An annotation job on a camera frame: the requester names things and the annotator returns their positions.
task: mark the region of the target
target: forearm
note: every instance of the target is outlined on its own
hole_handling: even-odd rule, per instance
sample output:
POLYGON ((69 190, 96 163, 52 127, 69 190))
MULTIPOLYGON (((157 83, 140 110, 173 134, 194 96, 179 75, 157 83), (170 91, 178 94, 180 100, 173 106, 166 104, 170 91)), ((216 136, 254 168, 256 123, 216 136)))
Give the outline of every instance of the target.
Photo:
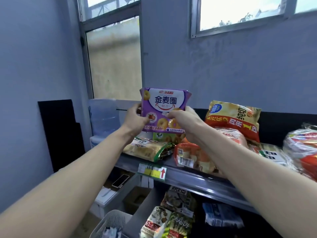
POLYGON ((196 142, 284 237, 315 237, 317 184, 228 139, 204 123, 196 142))
POLYGON ((0 216, 0 234, 3 237, 21 237, 21 234, 23 237, 69 237, 130 138, 120 128, 42 182, 0 216))

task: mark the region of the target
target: basket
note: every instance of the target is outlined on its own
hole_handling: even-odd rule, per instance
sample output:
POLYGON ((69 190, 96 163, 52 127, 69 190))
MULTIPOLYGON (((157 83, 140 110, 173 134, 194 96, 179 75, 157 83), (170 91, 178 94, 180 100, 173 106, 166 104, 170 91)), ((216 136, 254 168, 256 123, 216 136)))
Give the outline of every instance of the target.
POLYGON ((101 238, 105 232, 106 227, 124 228, 125 224, 129 222, 132 215, 124 213, 119 210, 112 210, 100 221, 97 227, 93 230, 90 238, 101 238))

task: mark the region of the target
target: smartphone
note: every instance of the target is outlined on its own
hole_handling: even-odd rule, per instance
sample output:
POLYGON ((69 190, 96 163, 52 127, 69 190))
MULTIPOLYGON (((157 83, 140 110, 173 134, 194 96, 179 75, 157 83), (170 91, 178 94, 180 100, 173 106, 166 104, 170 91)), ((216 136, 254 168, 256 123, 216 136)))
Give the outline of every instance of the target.
POLYGON ((117 179, 117 180, 112 184, 112 186, 113 186, 114 188, 121 188, 122 185, 125 183, 125 181, 126 181, 127 179, 129 179, 129 177, 130 177, 130 176, 128 176, 128 175, 121 175, 121 177, 120 177, 119 179, 117 179))

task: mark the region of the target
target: orange bread package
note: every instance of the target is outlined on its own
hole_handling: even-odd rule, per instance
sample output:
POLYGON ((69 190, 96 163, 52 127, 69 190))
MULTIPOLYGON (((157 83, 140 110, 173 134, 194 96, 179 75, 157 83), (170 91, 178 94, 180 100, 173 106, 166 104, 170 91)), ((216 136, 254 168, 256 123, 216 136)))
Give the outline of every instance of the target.
MULTIPOLYGON (((216 128, 216 130, 238 144, 248 147, 246 139, 238 130, 232 128, 216 128)), ((186 166, 225 178, 222 172, 215 166, 212 159, 198 145, 188 142, 186 138, 180 144, 176 145, 174 159, 178 167, 186 166)))
POLYGON ((211 127, 239 130, 247 139, 259 140, 259 117, 261 109, 213 100, 209 105, 205 123, 211 127))

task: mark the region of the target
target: person's right arm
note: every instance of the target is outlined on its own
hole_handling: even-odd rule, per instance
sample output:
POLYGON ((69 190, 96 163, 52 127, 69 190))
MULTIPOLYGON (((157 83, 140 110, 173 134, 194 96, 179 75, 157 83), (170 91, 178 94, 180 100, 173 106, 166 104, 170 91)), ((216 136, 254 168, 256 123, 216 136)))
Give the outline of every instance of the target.
POLYGON ((317 183, 228 139, 190 107, 172 111, 186 137, 212 158, 254 208, 283 237, 316 237, 317 183))

